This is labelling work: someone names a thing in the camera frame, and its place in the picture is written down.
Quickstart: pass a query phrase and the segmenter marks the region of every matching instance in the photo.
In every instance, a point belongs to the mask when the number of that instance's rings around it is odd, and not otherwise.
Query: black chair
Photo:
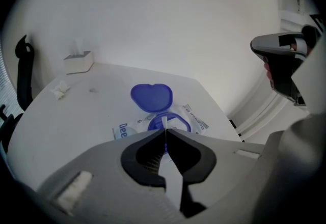
[[[6,106],[3,104],[0,106],[0,118],[4,121],[0,127],[0,141],[2,141],[2,146],[4,147],[5,153],[8,151],[8,145],[12,136],[12,133],[15,130],[17,123],[23,114],[19,114],[16,118],[13,115],[8,117],[4,114],[4,108]]]
[[[25,43],[26,35],[18,41],[16,56],[19,58],[17,78],[17,101],[24,111],[31,104],[32,98],[32,70],[34,62],[34,49],[30,43]]]

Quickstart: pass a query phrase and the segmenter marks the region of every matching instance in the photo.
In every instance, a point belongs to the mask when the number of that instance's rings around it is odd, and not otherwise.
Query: blue lid
[[[152,114],[169,109],[173,101],[171,88],[162,83],[136,85],[130,95],[140,109]]]

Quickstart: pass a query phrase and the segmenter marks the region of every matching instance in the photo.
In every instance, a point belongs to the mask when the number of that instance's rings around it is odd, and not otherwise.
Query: small crumpled paper
[[[70,89],[69,86],[67,86],[67,83],[64,81],[60,81],[59,84],[54,88],[51,89],[50,92],[52,92],[56,99],[59,100],[60,98],[62,98],[65,93]]]

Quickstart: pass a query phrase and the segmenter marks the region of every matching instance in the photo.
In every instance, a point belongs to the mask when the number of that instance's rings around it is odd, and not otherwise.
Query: tissue box
[[[69,55],[63,61],[66,74],[87,72],[94,63],[93,53],[90,51],[85,51],[83,55]]]

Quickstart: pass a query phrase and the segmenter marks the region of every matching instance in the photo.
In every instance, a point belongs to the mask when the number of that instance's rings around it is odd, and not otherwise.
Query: tabletop
[[[59,100],[54,89],[64,80],[70,89]],[[112,128],[143,119],[130,90],[140,83],[163,83],[174,105],[189,104],[209,128],[204,135],[240,141],[212,97],[192,78],[151,70],[95,63],[89,72],[60,75],[34,99],[20,119],[7,159],[16,178],[34,190],[54,171],[87,149],[114,140]]]

